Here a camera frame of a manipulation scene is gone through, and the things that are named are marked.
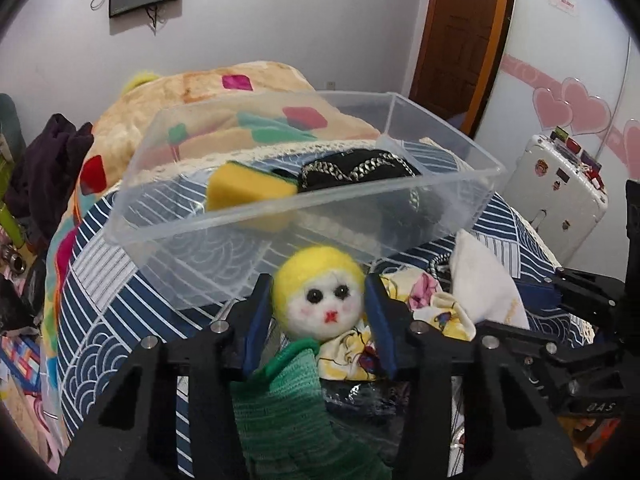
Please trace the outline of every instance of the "wooden door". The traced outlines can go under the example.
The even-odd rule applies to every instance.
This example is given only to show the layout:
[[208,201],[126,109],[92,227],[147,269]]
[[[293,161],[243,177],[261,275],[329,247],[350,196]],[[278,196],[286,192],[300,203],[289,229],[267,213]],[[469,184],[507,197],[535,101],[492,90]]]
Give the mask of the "wooden door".
[[[410,97],[443,119],[480,104],[498,48],[507,0],[430,0]],[[478,89],[481,73],[487,72]],[[470,123],[466,117],[465,124]]]

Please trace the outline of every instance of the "pink heart decoration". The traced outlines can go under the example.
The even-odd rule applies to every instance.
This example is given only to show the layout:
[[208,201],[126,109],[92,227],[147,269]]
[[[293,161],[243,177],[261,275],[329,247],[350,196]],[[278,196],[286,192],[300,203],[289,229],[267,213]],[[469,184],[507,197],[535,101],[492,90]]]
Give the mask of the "pink heart decoration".
[[562,82],[562,99],[571,105],[574,113],[571,122],[574,135],[597,134],[609,126],[609,105],[604,99],[589,95],[584,85],[576,78],[568,77]]
[[605,139],[605,145],[620,159],[622,165],[627,167],[625,137],[617,128],[612,128]]
[[543,130],[567,126],[574,118],[569,103],[557,100],[549,88],[536,88],[533,91],[533,107]]
[[631,119],[625,124],[623,133],[626,150],[626,167],[629,177],[640,178],[640,123]]

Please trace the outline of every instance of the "green knitted fabric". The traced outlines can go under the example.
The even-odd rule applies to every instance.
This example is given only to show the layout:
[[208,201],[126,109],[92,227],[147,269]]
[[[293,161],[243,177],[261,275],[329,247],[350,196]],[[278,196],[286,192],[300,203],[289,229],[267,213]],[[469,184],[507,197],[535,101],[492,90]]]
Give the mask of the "green knitted fabric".
[[233,383],[236,425],[252,478],[389,480],[368,447],[332,431],[322,400],[318,343],[289,344],[247,383]]

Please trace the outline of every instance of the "green object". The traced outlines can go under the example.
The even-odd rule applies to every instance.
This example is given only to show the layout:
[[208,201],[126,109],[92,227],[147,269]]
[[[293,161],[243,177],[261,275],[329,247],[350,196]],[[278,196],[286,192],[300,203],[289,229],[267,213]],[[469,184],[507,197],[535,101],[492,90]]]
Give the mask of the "green object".
[[7,162],[16,162],[27,146],[22,136],[15,104],[7,94],[0,94],[0,136],[2,155]]
[[9,208],[3,202],[0,202],[0,225],[9,235],[16,249],[24,245],[24,238],[22,237],[20,226],[18,222],[15,221],[14,216],[9,212]]
[[4,194],[9,187],[9,180],[11,180],[13,170],[14,165],[8,162],[4,156],[0,155],[0,199],[4,198]]
[[260,144],[276,144],[278,142],[309,142],[318,138],[289,126],[287,118],[268,119],[248,112],[238,112],[238,125],[251,130],[251,136]]
[[184,123],[176,124],[169,128],[169,144],[176,146],[189,137],[187,126]]
[[252,478],[389,480],[369,447],[338,438],[329,422],[316,341],[289,344],[247,383],[233,383],[234,413]]
[[554,129],[554,134],[554,136],[562,140],[562,142],[566,142],[566,140],[569,138],[569,133],[566,130],[563,130],[560,126],[556,126],[556,128]]

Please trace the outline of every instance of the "white wall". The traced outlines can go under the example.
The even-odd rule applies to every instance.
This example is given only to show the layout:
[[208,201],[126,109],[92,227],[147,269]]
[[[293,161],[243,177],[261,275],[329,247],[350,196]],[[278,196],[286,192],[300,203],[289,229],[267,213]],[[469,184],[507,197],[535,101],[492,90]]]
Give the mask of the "white wall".
[[[640,120],[640,52],[632,42],[625,85],[613,117],[613,126],[619,132],[624,132],[627,121],[633,119]],[[602,164],[602,178],[609,194],[609,210],[576,251],[569,265],[624,280],[629,250],[626,238],[625,184],[630,175],[626,165],[607,144],[604,144],[598,161]],[[629,151],[633,153],[628,155],[635,156],[636,159],[640,155],[636,150]]]
[[[578,78],[590,95],[605,100],[613,112],[626,68],[629,34],[607,0],[571,0],[577,15],[548,0],[515,0],[505,55],[530,64],[558,82]],[[496,156],[509,172],[527,141],[541,131],[529,84],[498,72],[476,142]],[[578,139],[595,155],[600,140]]]
[[[515,0],[505,55],[557,82],[578,78],[590,95],[608,103],[611,126],[622,132],[629,119],[640,119],[640,54],[635,46],[629,48],[628,31],[608,0],[570,1],[576,5],[575,16],[551,6],[548,0]],[[532,92],[537,85],[534,71],[527,71],[528,75],[523,73],[521,77],[506,70],[498,72],[476,136],[476,141],[509,171],[516,167],[529,138],[542,129],[533,105]],[[545,86],[543,79],[537,81]],[[604,135],[575,138],[592,155],[600,152],[598,160],[609,194],[609,209],[572,259],[563,263],[624,279],[628,170],[620,157],[603,144]]]
[[418,56],[420,56],[420,47],[422,46],[422,36],[424,34],[424,25],[427,21],[427,10],[429,9],[429,0],[420,0],[418,3],[417,16],[415,19],[414,38],[411,43],[411,51],[409,52],[409,61],[404,74],[404,83],[402,84],[402,95],[409,96],[411,85],[414,82],[415,68],[418,65]]
[[154,37],[144,10],[109,20],[108,4],[90,2],[27,0],[0,41],[0,91],[14,98],[27,142],[54,112],[95,121],[139,70],[268,59],[316,88],[401,91],[424,23],[420,0],[179,0]]

